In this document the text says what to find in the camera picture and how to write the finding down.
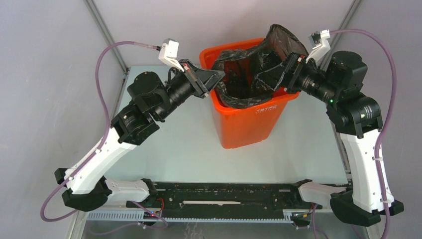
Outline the black plastic trash bag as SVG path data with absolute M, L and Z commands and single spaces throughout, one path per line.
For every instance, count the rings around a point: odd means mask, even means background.
M 280 87 L 265 71 L 280 66 L 291 53 L 307 55 L 308 51 L 287 28 L 273 24 L 266 37 L 256 46 L 223 50 L 212 69 L 225 72 L 215 87 L 221 103 L 234 109 L 246 109 L 270 101 Z

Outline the orange plastic trash bin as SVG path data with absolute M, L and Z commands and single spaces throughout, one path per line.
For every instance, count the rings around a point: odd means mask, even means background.
M 288 102 L 299 93 L 287 94 L 279 89 L 273 98 L 247 109 L 225 107 L 213 90 L 210 93 L 211 112 L 220 143 L 225 149 L 238 148 L 268 138 Z

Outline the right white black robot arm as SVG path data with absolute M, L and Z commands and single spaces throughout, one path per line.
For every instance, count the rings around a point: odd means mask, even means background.
M 379 104 L 361 92 L 367 69 L 361 56 L 350 51 L 335 52 L 326 71 L 313 60 L 291 53 L 256 77 L 268 88 L 284 88 L 289 94 L 305 92 L 324 102 L 347 154 L 350 188 L 305 179 L 292 185 L 291 205 L 302 208 L 308 202 L 316 203 L 330 208 L 341 222 L 363 227 L 379 223 L 382 215 L 393 216 L 404 210 L 388 184 L 379 181 L 378 173 L 385 168 L 375 146 L 383 120 Z

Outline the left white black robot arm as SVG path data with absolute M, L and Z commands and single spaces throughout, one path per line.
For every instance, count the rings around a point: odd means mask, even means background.
M 137 75 L 127 87 L 128 105 L 108 120 L 105 136 L 75 166 L 55 171 L 57 183 L 65 187 L 65 206 L 90 212 L 111 202 L 148 208 L 156 204 L 158 192 L 150 179 L 116 181 L 107 179 L 105 173 L 158 131 L 159 123 L 189 97 L 207 97 L 225 77 L 222 70 L 202 69 L 187 59 L 180 64 L 181 69 L 169 69 L 167 81 L 152 71 Z

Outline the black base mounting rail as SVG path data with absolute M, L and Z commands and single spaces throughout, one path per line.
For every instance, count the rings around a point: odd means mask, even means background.
M 288 210 L 308 212 L 290 184 L 157 182 L 140 204 L 162 210 L 164 217 L 283 219 Z

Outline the left aluminium frame post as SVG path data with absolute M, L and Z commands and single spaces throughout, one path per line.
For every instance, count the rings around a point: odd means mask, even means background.
M 109 30 L 106 21 L 104 20 L 97 4 L 95 3 L 94 0 L 83 0 L 84 4 L 86 5 L 89 13 L 91 14 L 94 22 L 97 25 L 97 28 L 99 29 L 103 39 L 105 40 L 107 45 L 111 45 L 115 43 L 115 40 L 111 34 L 111 31 Z M 122 54 L 120 52 L 120 50 L 115 47 L 113 50 L 113 55 L 114 58 L 116 59 L 116 61 L 118 62 L 121 70 L 123 71 L 123 73 L 127 73 L 128 72 L 128 66 L 125 63 Z

